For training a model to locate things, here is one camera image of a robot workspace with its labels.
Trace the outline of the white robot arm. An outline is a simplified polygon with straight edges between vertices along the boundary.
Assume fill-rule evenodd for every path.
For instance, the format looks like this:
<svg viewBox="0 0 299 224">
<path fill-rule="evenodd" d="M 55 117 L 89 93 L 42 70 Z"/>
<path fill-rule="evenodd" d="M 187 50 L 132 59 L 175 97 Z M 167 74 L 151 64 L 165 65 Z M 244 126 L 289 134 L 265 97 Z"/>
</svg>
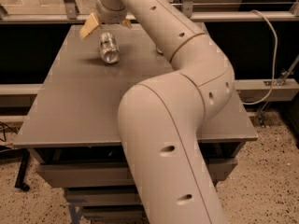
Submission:
<svg viewBox="0 0 299 224">
<path fill-rule="evenodd" d="M 132 13 L 173 67 L 134 85 L 119 105 L 122 147 L 149 224 L 228 224 L 196 134 L 231 98 L 229 60 L 166 0 L 97 0 L 96 9 L 82 37 Z"/>
</svg>

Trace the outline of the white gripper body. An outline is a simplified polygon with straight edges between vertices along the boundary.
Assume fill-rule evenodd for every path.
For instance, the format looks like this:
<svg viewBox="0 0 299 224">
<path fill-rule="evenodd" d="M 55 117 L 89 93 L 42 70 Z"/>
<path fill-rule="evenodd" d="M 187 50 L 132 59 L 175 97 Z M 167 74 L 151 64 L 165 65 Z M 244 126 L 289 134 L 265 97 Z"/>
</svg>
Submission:
<svg viewBox="0 0 299 224">
<path fill-rule="evenodd" d="M 121 3 L 121 8 L 107 8 L 102 0 L 96 0 L 96 15 L 100 22 L 105 24 L 117 24 L 126 19 L 127 9 Z"/>
</svg>

